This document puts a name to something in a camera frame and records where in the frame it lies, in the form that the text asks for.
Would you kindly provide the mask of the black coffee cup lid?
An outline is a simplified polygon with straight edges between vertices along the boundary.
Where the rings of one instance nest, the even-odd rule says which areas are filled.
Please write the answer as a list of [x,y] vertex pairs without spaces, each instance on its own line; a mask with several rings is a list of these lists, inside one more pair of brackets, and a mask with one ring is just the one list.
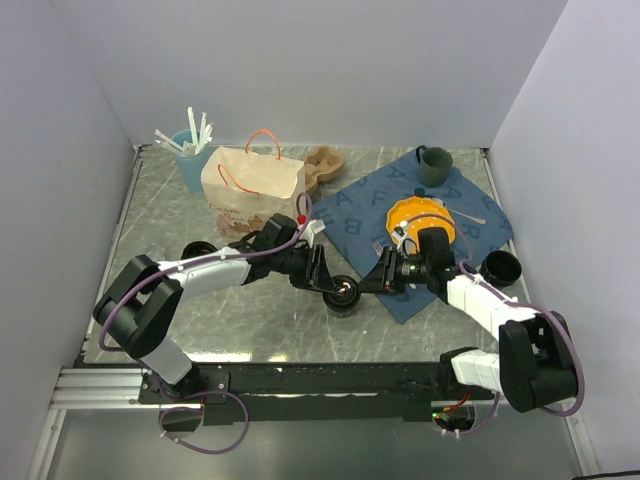
[[325,305],[334,311],[346,312],[354,309],[361,298],[361,292],[355,279],[347,275],[332,277],[335,289],[323,294]]

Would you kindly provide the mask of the dark takeout coffee cup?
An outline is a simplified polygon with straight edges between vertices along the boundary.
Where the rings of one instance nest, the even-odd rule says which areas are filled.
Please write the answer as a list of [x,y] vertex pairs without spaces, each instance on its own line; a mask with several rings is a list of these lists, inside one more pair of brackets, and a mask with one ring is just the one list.
[[328,312],[336,318],[347,318],[351,316],[355,310],[354,307],[332,308],[331,306],[328,306],[327,309],[328,309]]

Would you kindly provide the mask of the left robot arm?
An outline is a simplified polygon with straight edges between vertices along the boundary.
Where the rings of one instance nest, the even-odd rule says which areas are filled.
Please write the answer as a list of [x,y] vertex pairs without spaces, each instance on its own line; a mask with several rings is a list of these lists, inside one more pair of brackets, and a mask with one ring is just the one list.
[[178,307],[187,300],[245,286],[272,272],[337,303],[354,294],[354,287],[329,273],[323,247],[303,238],[305,229],[275,214],[262,229],[212,254],[169,263],[139,255],[98,300],[93,318],[103,336],[159,378],[167,395],[188,401],[200,389],[199,368],[168,336]]

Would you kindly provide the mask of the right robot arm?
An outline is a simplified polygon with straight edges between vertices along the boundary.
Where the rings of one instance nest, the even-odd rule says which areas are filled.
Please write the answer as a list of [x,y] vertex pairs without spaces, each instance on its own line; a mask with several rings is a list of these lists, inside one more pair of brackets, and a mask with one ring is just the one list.
[[399,295],[410,284],[426,286],[498,342],[496,353],[467,348],[443,355],[437,385],[444,396],[456,399],[480,387],[501,394],[518,412],[542,409],[560,417],[583,405],[584,371],[565,322],[507,296],[455,260],[443,228],[420,230],[415,254],[384,248],[359,289]]

